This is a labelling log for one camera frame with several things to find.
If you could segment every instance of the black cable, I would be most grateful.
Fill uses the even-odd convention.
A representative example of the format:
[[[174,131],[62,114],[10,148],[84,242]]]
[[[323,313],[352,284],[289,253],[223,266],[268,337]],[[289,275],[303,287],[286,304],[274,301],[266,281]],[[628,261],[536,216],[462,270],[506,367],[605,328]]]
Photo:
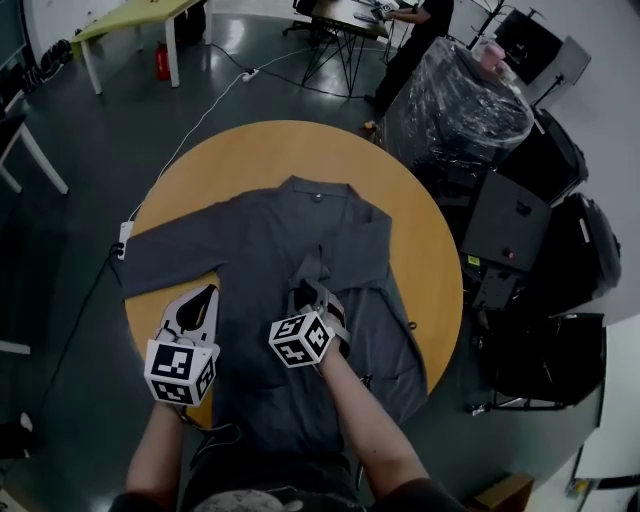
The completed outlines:
[[[111,261],[111,258],[113,258],[113,256],[116,255],[120,255],[122,254],[122,244],[121,243],[117,243],[117,244],[113,244],[110,248],[109,248],[109,254],[108,256],[105,258],[105,260],[103,261],[102,265],[100,266],[100,270],[98,270],[98,273],[95,277],[95,279],[93,280],[93,283],[91,284],[91,287],[89,288],[89,291],[87,292],[87,295],[85,296],[84,300],[82,301],[82,305],[80,306],[80,310],[78,311],[78,315],[76,316],[76,320],[73,324],[73,328],[71,329],[71,332],[69,333],[69,336],[67,337],[67,340],[64,343],[64,346],[62,348],[62,352],[60,353],[60,356],[58,357],[58,362],[56,363],[56,368],[53,371],[53,374],[51,375],[51,378],[49,379],[49,383],[47,384],[47,387],[44,390],[44,393],[42,395],[42,399],[40,400],[40,405],[38,406],[38,408],[36,409],[36,414],[34,416],[34,421],[33,424],[34,425],[39,425],[40,420],[42,419],[42,415],[44,413],[44,408],[47,404],[47,397],[49,396],[50,391],[53,389],[53,385],[56,382],[56,379],[58,377],[58,374],[60,373],[60,369],[62,368],[62,363],[64,362],[64,359],[67,355],[67,352],[69,351],[69,347],[71,346],[71,341],[73,340],[73,336],[75,335],[76,331],[78,330],[78,326],[80,325],[80,320],[82,318],[82,314],[84,313],[85,308],[87,307],[87,304],[89,303],[89,299],[91,298],[91,296],[93,295],[93,292],[95,291],[96,287],[98,286],[98,282],[100,281],[100,276],[102,276],[102,273],[104,272],[105,267],[107,266],[107,264],[109,265],[109,267],[111,268],[113,274],[116,277],[116,280],[118,281],[118,284],[120,286],[122,286],[122,282],[120,281],[120,277],[118,276],[118,273],[116,272],[116,269],[113,266],[113,263]],[[2,490],[4,488],[4,484],[7,481],[7,477],[9,476],[9,472],[11,471],[11,468],[13,467],[13,465],[15,464],[15,462],[18,459],[12,459],[11,462],[9,462],[9,465],[6,467],[6,469],[0,469],[0,472],[2,473],[2,482],[0,483],[0,490]]]
[[[328,94],[329,96],[335,96],[337,98],[346,98],[346,99],[352,99],[352,100],[359,100],[364,98],[364,96],[348,96],[346,94],[338,94],[335,92],[329,92],[329,91],[323,91],[322,89],[316,89],[315,87],[309,87],[308,85],[303,85],[302,83],[298,83],[295,80],[291,80],[290,78],[287,78],[285,76],[279,75],[278,73],[274,73],[273,71],[268,71],[264,68],[248,68],[247,66],[244,66],[243,64],[240,64],[236,59],[234,59],[231,55],[229,55],[229,53],[227,52],[227,50],[225,50],[222,46],[218,46],[215,43],[211,43],[211,46],[217,48],[218,50],[220,50],[222,53],[224,53],[231,62],[233,62],[236,66],[238,66],[240,69],[242,69],[243,71],[245,71],[246,73],[252,73],[254,71],[256,71],[256,69],[262,73],[265,73],[267,75],[273,76],[275,78],[279,78],[280,80],[284,80],[287,83],[290,83],[291,85],[295,85],[296,87],[302,87],[303,89],[307,89],[309,91],[314,91],[314,92],[319,92],[321,94]]]
[[[93,295],[93,292],[95,291],[96,287],[98,286],[98,283],[100,281],[100,276],[102,276],[102,273],[104,272],[105,267],[107,266],[107,264],[111,264],[111,258],[113,256],[115,256],[116,254],[118,254],[121,251],[121,249],[119,248],[119,244],[114,244],[111,246],[111,248],[109,249],[109,254],[108,256],[105,258],[105,260],[102,262],[102,265],[100,266],[100,270],[98,270],[98,274],[96,275],[95,279],[93,280],[93,283],[91,284],[91,287],[89,288],[89,291],[87,292],[87,295],[85,295],[84,300],[82,301],[82,305],[80,306],[80,310],[78,311],[78,314],[76,316],[76,321],[73,324],[73,328],[71,329],[71,332],[69,333],[69,336],[67,337],[67,340],[64,343],[64,347],[62,348],[62,352],[60,353],[60,356],[58,357],[58,363],[56,364],[56,368],[53,371],[53,374],[51,375],[51,378],[49,379],[49,384],[47,384],[47,387],[44,391],[44,394],[42,395],[42,399],[40,400],[40,405],[38,406],[38,409],[36,410],[36,414],[34,416],[34,424],[38,424],[39,420],[42,417],[42,413],[44,411],[44,407],[46,405],[46,401],[47,401],[47,397],[49,396],[49,392],[51,391],[51,389],[53,389],[53,385],[55,384],[56,378],[58,377],[58,374],[60,373],[60,369],[62,368],[62,363],[67,355],[67,352],[69,351],[69,347],[71,346],[71,340],[73,340],[73,336],[76,333],[76,331],[78,330],[78,327],[80,326],[80,320],[82,318],[82,314],[84,313],[85,308],[87,307],[87,304],[89,303],[89,299],[91,298],[91,296]]]

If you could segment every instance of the plastic wrap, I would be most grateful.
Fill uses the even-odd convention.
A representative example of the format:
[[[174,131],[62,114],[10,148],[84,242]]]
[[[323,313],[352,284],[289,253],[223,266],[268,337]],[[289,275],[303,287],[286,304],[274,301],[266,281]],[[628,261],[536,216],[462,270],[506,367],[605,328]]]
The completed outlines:
[[[418,177],[495,169],[533,126],[522,95],[438,38],[387,110],[375,143]]]

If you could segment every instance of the power strip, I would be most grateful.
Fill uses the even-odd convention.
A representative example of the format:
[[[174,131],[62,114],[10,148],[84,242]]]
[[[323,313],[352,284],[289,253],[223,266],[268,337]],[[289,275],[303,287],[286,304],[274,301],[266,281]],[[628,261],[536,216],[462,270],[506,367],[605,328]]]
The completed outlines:
[[[257,69],[252,69],[251,71],[247,71],[244,75],[242,75],[242,81],[246,84],[249,80],[253,80],[253,78],[259,73]]]
[[[133,229],[133,221],[128,220],[120,224],[120,243],[122,244],[122,254],[118,254],[118,259],[124,261],[124,255],[127,252],[127,241],[131,236]]]

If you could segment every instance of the red fire extinguisher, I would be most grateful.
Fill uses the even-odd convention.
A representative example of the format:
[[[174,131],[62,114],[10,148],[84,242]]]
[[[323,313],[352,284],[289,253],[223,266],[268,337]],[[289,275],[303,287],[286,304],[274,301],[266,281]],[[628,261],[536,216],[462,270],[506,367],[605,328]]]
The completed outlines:
[[[158,42],[156,48],[156,77],[158,80],[169,80],[171,78],[167,45],[160,42]]]

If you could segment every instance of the black bag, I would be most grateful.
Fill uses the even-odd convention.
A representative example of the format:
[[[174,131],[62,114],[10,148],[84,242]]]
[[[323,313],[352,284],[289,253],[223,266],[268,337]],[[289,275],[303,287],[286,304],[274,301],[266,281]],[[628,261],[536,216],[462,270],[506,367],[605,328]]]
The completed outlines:
[[[607,217],[593,200],[572,194],[553,208],[525,304],[562,313],[602,297],[620,274],[620,244]]]
[[[201,0],[176,16],[174,23],[178,46],[192,46],[202,39],[206,26],[205,3],[206,0]]]
[[[538,125],[498,167],[498,173],[553,204],[587,181],[582,150],[546,110],[536,112]]]

